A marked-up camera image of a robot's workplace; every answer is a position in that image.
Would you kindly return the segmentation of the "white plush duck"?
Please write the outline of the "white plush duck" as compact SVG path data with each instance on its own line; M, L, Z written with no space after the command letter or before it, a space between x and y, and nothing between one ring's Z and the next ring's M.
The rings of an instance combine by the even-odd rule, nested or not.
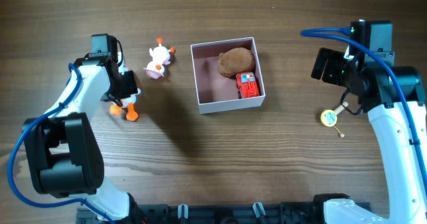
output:
M121 112L123 109L127 110L127 113L125 114L125 118L128 121L137 121L139 115L135 111L135 102L137 101L137 96L141 93L141 89L137 88L137 93L131 94L130 97L127 97L125 99L121 100L122 106L118 106L116 104L113 104L109 108L109 112L112 115L121 115Z

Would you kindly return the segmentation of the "pink hat duck toy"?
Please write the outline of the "pink hat duck toy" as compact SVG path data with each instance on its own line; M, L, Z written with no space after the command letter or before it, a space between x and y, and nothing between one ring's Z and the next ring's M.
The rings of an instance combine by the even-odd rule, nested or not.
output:
M152 79L164 77L165 66L168 66L171 63L171 55L176 52L174 47L168 48L163 46L162 38L157 38L156 42L157 47L149 49L151 61L143 68L147 76Z

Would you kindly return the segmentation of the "yellow toy rattle drum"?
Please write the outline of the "yellow toy rattle drum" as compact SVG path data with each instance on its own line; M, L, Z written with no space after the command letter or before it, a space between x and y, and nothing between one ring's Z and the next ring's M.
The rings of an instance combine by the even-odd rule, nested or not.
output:
M345 135L336 127L336 123L338 121L338 115L345 110L348 106L347 102L343 102L335 109L325 109L320 114L320 121L323 126L334 128L341 138L344 138Z

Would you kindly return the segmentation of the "red toy fire truck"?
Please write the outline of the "red toy fire truck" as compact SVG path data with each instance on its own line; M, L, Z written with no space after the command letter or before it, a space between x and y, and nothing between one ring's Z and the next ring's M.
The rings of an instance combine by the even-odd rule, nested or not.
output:
M236 88L240 99L258 97L260 91L256 76L253 72L243 72L236 75Z

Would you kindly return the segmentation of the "white box pink interior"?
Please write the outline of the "white box pink interior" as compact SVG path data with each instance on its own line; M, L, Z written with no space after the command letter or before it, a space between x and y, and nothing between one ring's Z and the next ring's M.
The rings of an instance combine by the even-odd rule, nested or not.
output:
M260 92L257 97L244 98L236 87L236 80L224 77L218 71L220 54L240 47L249 50L254 57L256 66L253 73ZM253 37L197 43L190 45L190 49L197 103L201 114L262 105L266 93L256 43Z

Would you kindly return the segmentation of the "brown plush capybara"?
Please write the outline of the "brown plush capybara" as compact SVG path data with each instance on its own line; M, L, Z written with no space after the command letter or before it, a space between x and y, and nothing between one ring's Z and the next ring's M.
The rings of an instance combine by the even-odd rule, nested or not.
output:
M219 54L218 72L227 78L239 73L253 71L256 61L249 49L238 47Z

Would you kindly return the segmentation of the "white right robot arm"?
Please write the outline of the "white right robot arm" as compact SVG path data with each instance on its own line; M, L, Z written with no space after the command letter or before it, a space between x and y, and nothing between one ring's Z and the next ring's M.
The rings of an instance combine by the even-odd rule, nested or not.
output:
M353 21L347 27L306 29L304 37L347 43L344 52L321 48L312 78L345 87L367 113L384 166L387 218L357 205L344 194L314 198L318 223L426 222L426 94L416 68L397 67L391 21Z

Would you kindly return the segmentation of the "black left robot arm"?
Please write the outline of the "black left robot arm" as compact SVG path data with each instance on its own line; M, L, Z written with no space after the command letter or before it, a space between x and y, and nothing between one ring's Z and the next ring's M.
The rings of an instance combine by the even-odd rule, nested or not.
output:
M64 91L40 117L27 119L18 145L24 145L33 188L58 202L36 203L18 192L10 158L7 178L13 192L28 205L52 208L80 203L105 223L147 223L131 194L104 175L104 162L90 125L97 104L139 93L133 71L125 68L121 43L107 33L92 35L91 52L69 64Z

